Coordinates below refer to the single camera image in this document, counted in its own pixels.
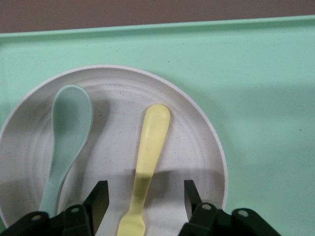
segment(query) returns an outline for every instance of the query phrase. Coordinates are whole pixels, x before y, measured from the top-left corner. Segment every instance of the screw hole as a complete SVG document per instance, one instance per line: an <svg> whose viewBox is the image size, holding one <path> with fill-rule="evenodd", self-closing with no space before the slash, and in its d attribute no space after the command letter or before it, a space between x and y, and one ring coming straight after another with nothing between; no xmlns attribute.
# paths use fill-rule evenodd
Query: screw hole
<svg viewBox="0 0 315 236"><path fill-rule="evenodd" d="M248 217L248 212L245 210L239 210L237 213L243 217Z"/></svg>
<svg viewBox="0 0 315 236"><path fill-rule="evenodd" d="M77 208L77 207L71 209L71 213L76 213L78 211L79 211L79 208Z"/></svg>
<svg viewBox="0 0 315 236"><path fill-rule="evenodd" d="M205 210L211 210L211 206L209 204L202 205L202 208Z"/></svg>
<svg viewBox="0 0 315 236"><path fill-rule="evenodd" d="M35 220L39 220L41 218L41 215L35 215L31 218L32 221L35 221Z"/></svg>

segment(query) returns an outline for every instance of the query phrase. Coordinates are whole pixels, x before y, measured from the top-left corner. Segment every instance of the spoon handle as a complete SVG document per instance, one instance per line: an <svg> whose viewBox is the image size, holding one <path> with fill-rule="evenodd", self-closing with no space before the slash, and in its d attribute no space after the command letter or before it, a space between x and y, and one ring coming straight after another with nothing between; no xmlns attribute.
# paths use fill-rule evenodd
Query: spoon handle
<svg viewBox="0 0 315 236"><path fill-rule="evenodd" d="M129 212L141 213L170 122L169 110L150 106L145 114Z"/></svg>
<svg viewBox="0 0 315 236"><path fill-rule="evenodd" d="M39 211L45 211L50 217L57 215L58 203L63 184L56 184L55 180L49 179L46 183Z"/></svg>

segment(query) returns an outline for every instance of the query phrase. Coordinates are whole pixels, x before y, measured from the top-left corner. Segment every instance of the mint green spoon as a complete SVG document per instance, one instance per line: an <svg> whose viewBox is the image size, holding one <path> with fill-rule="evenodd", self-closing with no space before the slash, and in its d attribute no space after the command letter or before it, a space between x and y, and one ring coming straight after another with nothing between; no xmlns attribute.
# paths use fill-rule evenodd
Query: mint green spoon
<svg viewBox="0 0 315 236"><path fill-rule="evenodd" d="M52 107L54 149L49 177L41 199L40 211L57 215L64 180L91 131L93 104L88 93L77 85L59 90Z"/></svg>

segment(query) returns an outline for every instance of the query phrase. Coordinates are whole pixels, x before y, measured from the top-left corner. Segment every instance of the mint green tray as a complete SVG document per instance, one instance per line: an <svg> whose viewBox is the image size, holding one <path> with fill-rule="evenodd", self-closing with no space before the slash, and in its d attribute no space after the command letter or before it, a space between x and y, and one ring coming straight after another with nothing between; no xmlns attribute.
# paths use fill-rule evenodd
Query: mint green tray
<svg viewBox="0 0 315 236"><path fill-rule="evenodd" d="M228 213L313 235L315 16L0 34L0 126L41 82L100 63L160 75L203 109L227 159Z"/></svg>

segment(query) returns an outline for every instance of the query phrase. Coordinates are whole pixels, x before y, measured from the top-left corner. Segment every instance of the brown background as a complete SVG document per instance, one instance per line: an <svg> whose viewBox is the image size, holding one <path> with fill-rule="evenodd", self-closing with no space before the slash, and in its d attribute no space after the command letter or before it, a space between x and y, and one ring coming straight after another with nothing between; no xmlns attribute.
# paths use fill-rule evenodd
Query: brown background
<svg viewBox="0 0 315 236"><path fill-rule="evenodd" d="M315 0L0 0L0 33L315 14Z"/></svg>

